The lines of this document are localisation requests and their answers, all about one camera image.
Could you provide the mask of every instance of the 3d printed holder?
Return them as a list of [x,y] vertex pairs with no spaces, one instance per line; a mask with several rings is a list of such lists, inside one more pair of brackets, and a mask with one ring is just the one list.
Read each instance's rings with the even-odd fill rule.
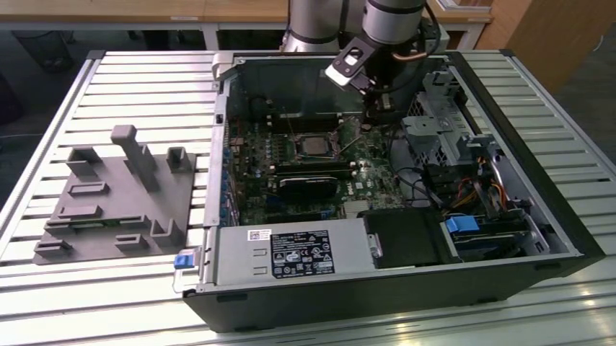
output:
[[196,157],[181,147],[152,155],[132,125],[115,126],[111,138],[125,159],[101,158],[92,147],[70,151],[72,174],[34,248],[37,265],[184,248]]

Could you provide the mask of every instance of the aluminum table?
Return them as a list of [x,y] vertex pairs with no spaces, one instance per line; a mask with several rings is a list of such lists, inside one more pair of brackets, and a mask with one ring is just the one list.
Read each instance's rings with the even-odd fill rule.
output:
[[[215,52],[124,52],[84,63],[0,213],[0,345],[561,345],[616,335],[616,167],[514,57],[465,57],[608,258],[506,301],[216,334],[180,300],[173,256],[36,266],[30,259],[76,145],[121,155],[109,133],[133,124],[153,154],[197,155],[187,245],[201,241]],[[477,124],[486,124],[470,107]],[[191,283],[193,275],[183,280]]]

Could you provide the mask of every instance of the power supply label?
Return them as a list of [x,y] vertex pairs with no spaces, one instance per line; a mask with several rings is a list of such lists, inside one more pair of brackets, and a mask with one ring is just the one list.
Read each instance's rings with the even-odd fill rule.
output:
[[332,274],[327,231],[271,234],[271,274],[276,279]]

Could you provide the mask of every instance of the motherboard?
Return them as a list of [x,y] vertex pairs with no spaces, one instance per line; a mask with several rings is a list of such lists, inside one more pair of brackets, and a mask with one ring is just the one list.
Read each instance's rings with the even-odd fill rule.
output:
[[355,218],[404,205],[387,134],[359,113],[294,114],[229,124],[240,225]]

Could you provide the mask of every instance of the blue tab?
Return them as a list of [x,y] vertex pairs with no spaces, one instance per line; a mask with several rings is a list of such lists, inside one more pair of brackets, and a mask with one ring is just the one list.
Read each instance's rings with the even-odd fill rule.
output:
[[173,260],[175,269],[189,269],[195,267],[195,255],[179,254]]
[[447,221],[445,221],[445,225],[449,233],[473,232],[479,230],[477,220],[473,216],[453,216]]

